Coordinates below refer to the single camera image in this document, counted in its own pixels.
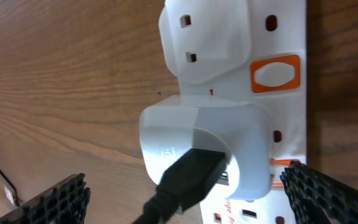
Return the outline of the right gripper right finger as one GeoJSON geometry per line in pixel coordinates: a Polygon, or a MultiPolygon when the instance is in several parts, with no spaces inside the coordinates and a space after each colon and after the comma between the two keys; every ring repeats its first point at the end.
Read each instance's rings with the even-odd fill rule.
{"type": "Polygon", "coordinates": [[[296,223],[358,224],[358,190],[298,161],[280,179],[296,223]]]}

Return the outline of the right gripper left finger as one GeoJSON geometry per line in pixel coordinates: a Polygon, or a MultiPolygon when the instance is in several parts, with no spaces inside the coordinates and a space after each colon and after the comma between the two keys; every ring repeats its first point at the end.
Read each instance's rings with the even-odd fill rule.
{"type": "Polygon", "coordinates": [[[0,224],[84,224],[90,188],[73,174],[0,217],[0,224]]]}

